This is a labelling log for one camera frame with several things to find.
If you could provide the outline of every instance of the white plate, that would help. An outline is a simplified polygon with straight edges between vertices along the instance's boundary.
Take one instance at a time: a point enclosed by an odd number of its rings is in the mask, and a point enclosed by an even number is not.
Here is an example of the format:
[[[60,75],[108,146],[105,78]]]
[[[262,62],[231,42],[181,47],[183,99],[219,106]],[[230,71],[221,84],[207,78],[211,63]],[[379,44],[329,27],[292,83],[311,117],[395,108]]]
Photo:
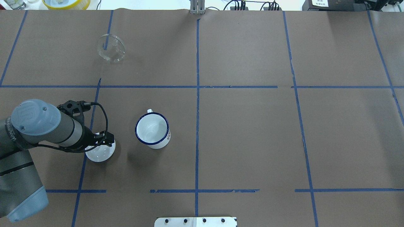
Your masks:
[[[110,158],[115,151],[115,140],[112,144],[112,147],[108,147],[107,145],[101,145],[96,147],[91,151],[86,152],[86,156],[93,162],[103,162]]]

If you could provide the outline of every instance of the blue rim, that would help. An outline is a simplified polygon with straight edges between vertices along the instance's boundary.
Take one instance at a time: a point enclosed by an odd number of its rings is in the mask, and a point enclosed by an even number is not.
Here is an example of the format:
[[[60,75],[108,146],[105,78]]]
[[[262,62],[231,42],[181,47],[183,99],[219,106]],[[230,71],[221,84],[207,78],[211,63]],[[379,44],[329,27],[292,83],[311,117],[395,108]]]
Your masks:
[[[139,124],[139,121],[140,121],[142,118],[144,118],[145,116],[150,115],[150,114],[157,114],[157,115],[161,116],[161,117],[166,121],[166,124],[167,124],[167,131],[166,131],[166,134],[163,136],[163,138],[162,138],[161,140],[159,140],[159,141],[157,141],[157,142],[155,142],[155,143],[148,143],[148,142],[143,141],[141,138],[139,138],[139,135],[137,134],[137,130],[136,130],[136,129],[137,129],[137,125]],[[160,113],[156,113],[156,112],[147,113],[147,114],[141,116],[141,117],[139,118],[139,120],[137,120],[137,123],[136,123],[136,126],[135,126],[135,134],[136,134],[137,139],[138,139],[140,142],[142,142],[142,143],[144,143],[144,144],[146,144],[146,145],[156,145],[156,144],[160,143],[161,141],[163,141],[163,140],[167,137],[167,135],[168,135],[168,121],[167,121],[167,119],[166,119],[162,114],[160,114]]]

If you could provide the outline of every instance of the white mug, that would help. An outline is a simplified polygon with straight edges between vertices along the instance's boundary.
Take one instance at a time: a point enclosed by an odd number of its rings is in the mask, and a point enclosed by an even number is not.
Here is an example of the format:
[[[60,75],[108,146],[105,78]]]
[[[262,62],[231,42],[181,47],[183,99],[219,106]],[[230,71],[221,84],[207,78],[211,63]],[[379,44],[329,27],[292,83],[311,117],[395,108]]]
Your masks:
[[[136,123],[135,134],[138,140],[150,148],[160,149],[171,139],[167,119],[160,113],[147,110]]]

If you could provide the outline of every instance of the blue tape grid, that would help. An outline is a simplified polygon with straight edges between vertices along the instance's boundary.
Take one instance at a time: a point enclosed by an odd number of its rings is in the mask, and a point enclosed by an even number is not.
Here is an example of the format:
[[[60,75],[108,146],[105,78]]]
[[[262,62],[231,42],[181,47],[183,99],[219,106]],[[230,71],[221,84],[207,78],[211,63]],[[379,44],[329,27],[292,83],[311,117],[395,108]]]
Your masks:
[[[110,21],[108,25],[108,33],[110,32],[111,29],[111,24],[112,24],[112,17],[113,17],[113,12],[111,11],[110,15]],[[404,118],[403,114],[401,111],[401,108],[398,104],[398,100],[395,94],[394,89],[403,89],[404,86],[393,86],[389,72],[387,70],[383,55],[380,50],[379,42],[377,40],[371,15],[370,12],[368,11],[368,19],[370,23],[370,27],[372,30],[372,34],[375,40],[375,45],[377,47],[377,50],[379,52],[381,62],[383,65],[383,68],[386,73],[386,77],[389,82],[389,86],[298,86],[296,83],[296,77],[295,77],[295,72],[293,69],[293,64],[292,64],[292,53],[291,53],[291,48],[290,48],[290,41],[289,41],[289,34],[288,34],[288,29],[287,29],[287,23],[286,23],[286,15],[285,12],[283,12],[283,18],[284,18],[284,26],[285,26],[285,34],[286,34],[286,41],[288,45],[288,53],[289,53],[289,60],[290,60],[290,69],[293,75],[293,84],[291,88],[295,90],[295,98],[296,98],[296,104],[297,104],[297,110],[299,114],[299,122],[300,122],[300,127],[301,127],[301,133],[302,133],[302,140],[303,140],[303,147],[305,151],[305,157],[306,157],[306,167],[307,167],[307,175],[308,175],[308,180],[309,180],[309,189],[296,189],[295,192],[297,193],[310,193],[311,194],[311,200],[312,200],[312,207],[313,207],[313,214],[314,214],[314,221],[315,221],[315,226],[318,227],[318,219],[317,219],[317,212],[316,212],[316,204],[315,204],[315,199],[314,199],[314,193],[324,193],[324,192],[383,192],[383,191],[390,191],[390,192],[404,192],[404,189],[396,189],[396,188],[338,188],[338,189],[314,189],[312,186],[312,180],[311,180],[311,173],[310,173],[310,165],[309,165],[309,158],[307,154],[307,146],[306,146],[306,141],[305,141],[305,136],[304,136],[304,127],[303,127],[303,121],[301,117],[301,111],[300,111],[300,104],[299,104],[299,96],[298,96],[298,89],[302,88],[330,88],[330,89],[391,89],[391,92],[393,94],[396,107],[398,109],[398,113],[400,115],[402,124],[404,125]],[[198,176],[199,176],[199,150],[198,150],[198,145],[199,145],[199,91],[201,88],[278,88],[278,86],[223,86],[223,85],[217,85],[217,86],[201,86],[199,84],[199,19],[197,20],[197,34],[196,34],[196,45],[197,45],[197,55],[196,55],[196,75],[197,75],[197,86],[148,86],[148,85],[101,85],[101,79],[98,82],[97,86],[94,85],[2,85],[4,77],[7,72],[8,65],[11,61],[15,46],[17,44],[18,38],[20,36],[22,27],[24,25],[25,19],[27,17],[28,11],[25,11],[24,17],[22,19],[22,22],[20,24],[20,28],[18,30],[18,33],[16,35],[14,44],[12,46],[12,49],[10,51],[7,63],[5,65],[2,77],[0,79],[0,88],[97,88],[96,92],[96,97],[95,101],[97,102],[98,100],[98,94],[100,88],[196,88],[197,89],[197,125],[196,125],[196,169],[195,169],[195,189],[158,189],[158,190],[150,190],[150,193],[195,193],[195,214],[198,216],[198,193],[255,193],[258,192],[259,189],[199,189],[198,185]],[[93,114],[92,114],[92,119],[91,119],[91,125],[90,129],[93,126],[93,119],[94,119],[94,112],[95,108],[93,108]],[[82,165],[82,171],[80,175],[80,182],[77,190],[69,190],[69,189],[47,189],[47,193],[76,193],[76,204],[75,204],[75,210],[74,210],[74,216],[72,220],[72,227],[75,225],[76,217],[77,217],[77,211],[78,211],[78,205],[80,202],[80,194],[81,193],[106,193],[106,190],[83,190],[82,189],[82,184],[83,184],[83,178],[84,178],[84,170],[86,167],[86,156],[84,156],[83,159],[83,165]]]

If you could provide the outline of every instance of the gray metal bracket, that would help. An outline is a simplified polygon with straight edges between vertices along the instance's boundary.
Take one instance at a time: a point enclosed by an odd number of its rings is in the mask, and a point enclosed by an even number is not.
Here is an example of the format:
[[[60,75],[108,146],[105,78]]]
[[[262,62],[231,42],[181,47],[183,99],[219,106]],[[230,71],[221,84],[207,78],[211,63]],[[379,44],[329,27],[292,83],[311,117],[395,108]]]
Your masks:
[[[190,0],[191,14],[205,14],[205,0]]]

